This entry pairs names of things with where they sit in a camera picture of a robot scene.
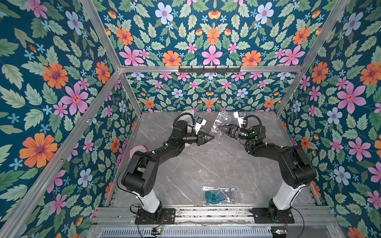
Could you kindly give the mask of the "pink alarm clock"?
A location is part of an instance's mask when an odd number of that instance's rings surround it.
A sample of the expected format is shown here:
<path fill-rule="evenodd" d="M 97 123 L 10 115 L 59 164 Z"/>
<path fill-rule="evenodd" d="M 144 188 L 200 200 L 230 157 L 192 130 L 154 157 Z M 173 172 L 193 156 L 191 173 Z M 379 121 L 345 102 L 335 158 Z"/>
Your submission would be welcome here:
<path fill-rule="evenodd" d="M 135 146 L 134 148 L 132 148 L 132 149 L 130 150 L 130 158 L 132 158 L 133 155 L 134 155 L 136 152 L 146 153 L 146 152 L 147 152 L 147 149 L 146 149 L 146 147 L 143 146 L 143 145 Z"/>

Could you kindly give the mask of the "black hook rail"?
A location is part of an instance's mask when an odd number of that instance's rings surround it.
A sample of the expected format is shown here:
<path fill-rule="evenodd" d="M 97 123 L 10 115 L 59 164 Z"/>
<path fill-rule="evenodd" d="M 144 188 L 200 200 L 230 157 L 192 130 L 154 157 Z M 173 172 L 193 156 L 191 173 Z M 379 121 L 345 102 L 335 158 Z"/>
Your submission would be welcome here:
<path fill-rule="evenodd" d="M 179 66 L 178 72 L 183 73 L 236 73 L 240 72 L 240 66 Z"/>

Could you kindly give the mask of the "clear ruler set bag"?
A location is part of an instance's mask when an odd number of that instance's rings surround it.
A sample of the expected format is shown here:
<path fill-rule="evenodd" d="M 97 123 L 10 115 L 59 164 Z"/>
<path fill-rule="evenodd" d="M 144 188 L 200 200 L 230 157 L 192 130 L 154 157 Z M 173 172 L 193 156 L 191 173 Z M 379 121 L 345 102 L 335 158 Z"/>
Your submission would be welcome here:
<path fill-rule="evenodd" d="M 222 126 L 227 126 L 231 121 L 231 115 L 227 112 L 219 112 L 213 126 L 211 128 L 211 134 L 214 136 L 213 143 L 219 145 L 224 137 L 224 130 Z"/>

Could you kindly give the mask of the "white vent grille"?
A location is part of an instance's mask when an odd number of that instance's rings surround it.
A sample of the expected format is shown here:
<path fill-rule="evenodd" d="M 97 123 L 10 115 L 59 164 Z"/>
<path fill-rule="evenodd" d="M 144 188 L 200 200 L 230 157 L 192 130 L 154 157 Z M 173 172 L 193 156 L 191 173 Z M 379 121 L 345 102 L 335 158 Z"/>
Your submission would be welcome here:
<path fill-rule="evenodd" d="M 272 238 L 271 228 L 250 227 L 150 227 L 105 228 L 101 238 Z"/>

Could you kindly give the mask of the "teal ruler set bag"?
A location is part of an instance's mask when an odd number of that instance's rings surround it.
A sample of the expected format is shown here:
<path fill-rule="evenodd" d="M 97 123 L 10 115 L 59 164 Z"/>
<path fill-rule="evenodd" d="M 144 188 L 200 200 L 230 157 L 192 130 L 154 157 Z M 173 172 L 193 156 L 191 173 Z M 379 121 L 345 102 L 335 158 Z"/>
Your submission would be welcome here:
<path fill-rule="evenodd" d="M 203 186 L 203 202 L 210 206 L 222 206 L 238 203 L 238 189 L 234 187 Z"/>

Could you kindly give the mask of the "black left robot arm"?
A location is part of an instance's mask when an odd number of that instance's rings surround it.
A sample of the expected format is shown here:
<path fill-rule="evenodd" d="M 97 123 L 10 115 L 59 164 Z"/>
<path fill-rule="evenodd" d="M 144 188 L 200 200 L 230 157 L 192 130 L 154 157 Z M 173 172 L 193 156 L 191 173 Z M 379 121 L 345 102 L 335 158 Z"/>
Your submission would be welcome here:
<path fill-rule="evenodd" d="M 176 117 L 169 138 L 162 146 L 151 151 L 137 151 L 126 165 L 121 185 L 128 193 L 134 194 L 141 204 L 138 215 L 151 216 L 158 220 L 162 214 L 162 202 L 153 190 L 159 166 L 169 159 L 179 156 L 187 144 L 204 145 L 215 137 L 201 130 L 206 125 L 202 117 L 195 118 L 184 112 Z"/>

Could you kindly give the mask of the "white teddy bear blue shirt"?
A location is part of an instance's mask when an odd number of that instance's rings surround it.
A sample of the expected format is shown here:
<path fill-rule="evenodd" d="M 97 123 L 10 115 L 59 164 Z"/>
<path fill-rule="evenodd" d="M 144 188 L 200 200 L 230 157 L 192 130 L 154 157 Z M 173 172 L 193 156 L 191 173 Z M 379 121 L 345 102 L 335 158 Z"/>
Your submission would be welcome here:
<path fill-rule="evenodd" d="M 194 115 L 194 112 L 188 112 L 187 115 L 185 115 L 183 117 L 183 120 L 185 120 L 188 124 L 193 124 L 193 119 L 194 118 L 194 121 L 197 122 L 197 116 Z"/>

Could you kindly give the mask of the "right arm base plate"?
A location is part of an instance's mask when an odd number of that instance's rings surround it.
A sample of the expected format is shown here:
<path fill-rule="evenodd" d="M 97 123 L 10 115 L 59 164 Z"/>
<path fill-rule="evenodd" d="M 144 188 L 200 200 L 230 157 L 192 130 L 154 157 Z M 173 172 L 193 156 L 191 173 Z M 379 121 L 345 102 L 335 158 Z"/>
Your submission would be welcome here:
<path fill-rule="evenodd" d="M 276 207 L 252 208 L 256 224 L 294 224 L 295 220 L 291 209 L 277 210 Z"/>

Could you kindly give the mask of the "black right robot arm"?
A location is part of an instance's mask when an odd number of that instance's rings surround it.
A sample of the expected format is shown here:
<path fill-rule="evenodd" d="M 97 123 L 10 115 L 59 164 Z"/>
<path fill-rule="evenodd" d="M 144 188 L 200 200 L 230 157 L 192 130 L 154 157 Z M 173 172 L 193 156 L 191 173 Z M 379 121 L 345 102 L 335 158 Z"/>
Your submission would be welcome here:
<path fill-rule="evenodd" d="M 277 161 L 283 179 L 280 189 L 268 204 L 267 212 L 252 212 L 258 216 L 266 216 L 271 221 L 286 218 L 298 193 L 317 176 L 316 169 L 301 146 L 279 146 L 264 142 L 266 127 L 258 116 L 244 117 L 237 112 L 235 118 L 237 125 L 220 125 L 217 128 L 230 138 L 244 140 L 243 146 L 247 154 Z"/>

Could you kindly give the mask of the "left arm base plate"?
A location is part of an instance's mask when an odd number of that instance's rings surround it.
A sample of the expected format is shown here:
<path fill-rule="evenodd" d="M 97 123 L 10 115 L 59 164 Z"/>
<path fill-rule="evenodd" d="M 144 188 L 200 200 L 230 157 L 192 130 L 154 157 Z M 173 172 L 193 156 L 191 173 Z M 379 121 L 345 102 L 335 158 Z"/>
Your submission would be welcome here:
<path fill-rule="evenodd" d="M 136 225 L 172 225 L 175 224 L 175 208 L 159 208 L 155 213 L 149 213 L 142 208 L 138 209 L 138 215 L 135 219 Z"/>

